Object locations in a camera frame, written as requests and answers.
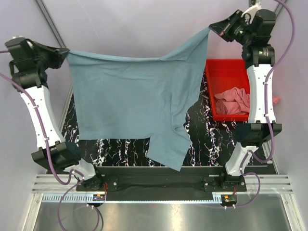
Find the blue-grey t-shirt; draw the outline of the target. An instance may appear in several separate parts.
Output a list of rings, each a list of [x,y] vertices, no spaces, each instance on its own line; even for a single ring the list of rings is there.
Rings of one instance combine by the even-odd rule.
[[[180,171],[191,145],[186,114],[199,99],[209,32],[162,57],[70,51],[79,138],[148,138],[147,157]]]

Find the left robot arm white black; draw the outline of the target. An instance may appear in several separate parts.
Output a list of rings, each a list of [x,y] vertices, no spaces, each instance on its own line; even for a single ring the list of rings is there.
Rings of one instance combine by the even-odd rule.
[[[31,155],[33,161],[51,171],[62,185],[66,182],[58,177],[57,171],[75,177],[86,190],[100,190],[103,176],[81,157],[74,142],[65,140],[51,107],[46,70],[59,69],[69,49],[46,46],[24,37],[5,42],[5,47],[13,58],[9,63],[12,77],[8,81],[25,102],[36,133],[38,150]]]

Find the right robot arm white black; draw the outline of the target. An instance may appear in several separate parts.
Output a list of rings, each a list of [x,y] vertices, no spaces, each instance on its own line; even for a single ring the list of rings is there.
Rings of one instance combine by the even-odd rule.
[[[273,141],[282,131],[273,110],[272,74],[276,64],[275,50],[270,45],[276,14],[260,7],[245,12],[236,10],[227,19],[213,23],[209,28],[227,42],[242,45],[250,87],[248,122],[235,129],[236,145],[230,159],[214,185],[232,191],[245,185],[244,169],[263,143]]]

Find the red plastic bin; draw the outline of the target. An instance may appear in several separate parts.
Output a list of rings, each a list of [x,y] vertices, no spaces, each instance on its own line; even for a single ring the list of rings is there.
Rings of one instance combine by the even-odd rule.
[[[217,100],[215,98],[216,94],[234,87],[245,89],[246,93],[250,93],[244,61],[240,59],[208,59],[205,64],[205,77],[213,119],[215,121],[246,121],[248,114],[219,115],[216,111]]]

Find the pink t-shirt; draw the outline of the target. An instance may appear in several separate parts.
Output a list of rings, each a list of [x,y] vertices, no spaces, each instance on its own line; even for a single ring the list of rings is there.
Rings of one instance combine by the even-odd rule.
[[[250,94],[244,88],[232,88],[215,94],[218,115],[245,115],[250,112]]]

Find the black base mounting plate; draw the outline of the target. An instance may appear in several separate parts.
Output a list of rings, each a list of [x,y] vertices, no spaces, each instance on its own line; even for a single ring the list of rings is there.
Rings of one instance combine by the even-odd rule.
[[[188,188],[213,192],[245,192],[243,176],[231,176],[224,167],[182,167],[180,171],[168,167],[98,167],[99,175],[109,192],[126,189]]]

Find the left aluminium corner post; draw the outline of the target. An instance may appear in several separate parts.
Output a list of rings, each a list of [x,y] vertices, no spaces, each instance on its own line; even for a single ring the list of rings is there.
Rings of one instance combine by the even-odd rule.
[[[60,32],[47,8],[43,0],[34,0],[35,5],[37,6],[38,10],[40,11],[43,19],[45,20],[49,30],[51,31],[53,37],[55,38],[57,44],[61,48],[66,48],[66,44],[60,35]]]

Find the aluminium corner post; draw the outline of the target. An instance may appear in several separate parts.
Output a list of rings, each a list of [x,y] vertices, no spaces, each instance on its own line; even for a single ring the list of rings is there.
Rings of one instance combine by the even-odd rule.
[[[289,0],[282,0],[281,2],[283,2],[284,4],[287,4]],[[284,6],[281,3],[277,3],[276,8],[274,10],[276,16],[278,17],[282,11],[284,9]]]
[[[61,48],[66,48],[66,44],[60,35],[60,32],[47,8],[43,0],[34,0],[35,5],[37,6],[38,10],[40,11],[43,19],[45,20],[49,30],[51,31],[53,37],[55,38],[57,44]]]

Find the right aluminium corner post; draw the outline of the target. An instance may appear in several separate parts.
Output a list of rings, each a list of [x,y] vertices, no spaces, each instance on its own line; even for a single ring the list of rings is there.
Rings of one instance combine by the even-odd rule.
[[[284,4],[287,4],[289,0],[282,0],[281,2],[283,2]],[[281,3],[277,3],[276,8],[274,10],[276,16],[278,17],[282,11],[284,9],[284,6]]]

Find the aluminium frame rail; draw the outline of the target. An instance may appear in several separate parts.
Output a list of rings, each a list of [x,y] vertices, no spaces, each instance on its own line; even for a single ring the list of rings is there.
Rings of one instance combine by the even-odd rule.
[[[260,193],[292,193],[292,186],[286,175],[259,175],[260,180],[254,175],[245,176],[245,185],[249,193],[257,191],[260,182]],[[63,193],[75,185],[77,180],[72,178],[68,185],[59,183],[52,174],[39,174],[36,176],[32,193]]]

